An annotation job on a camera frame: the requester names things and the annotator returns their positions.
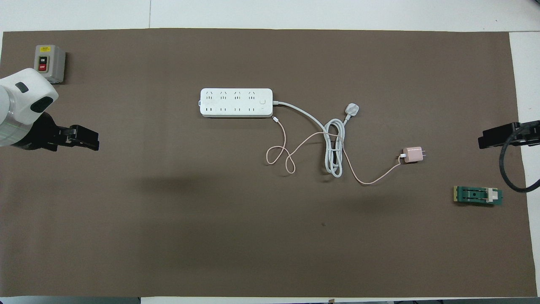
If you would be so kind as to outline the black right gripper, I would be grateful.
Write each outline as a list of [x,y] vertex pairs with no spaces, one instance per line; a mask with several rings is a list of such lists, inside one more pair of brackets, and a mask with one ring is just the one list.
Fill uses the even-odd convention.
[[540,122],[531,121],[526,123],[511,122],[482,131],[478,137],[478,148],[486,149],[502,146],[508,137],[518,128],[521,132],[518,136],[519,146],[538,146],[540,144]]

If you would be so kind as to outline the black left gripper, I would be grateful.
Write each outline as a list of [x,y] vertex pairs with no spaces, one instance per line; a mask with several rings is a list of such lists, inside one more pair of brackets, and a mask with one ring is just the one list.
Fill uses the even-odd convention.
[[21,149],[46,149],[52,152],[62,147],[84,147],[90,150],[99,150],[99,134],[81,125],[72,125],[69,128],[56,125],[52,116],[43,112],[33,123],[31,129],[21,139]]

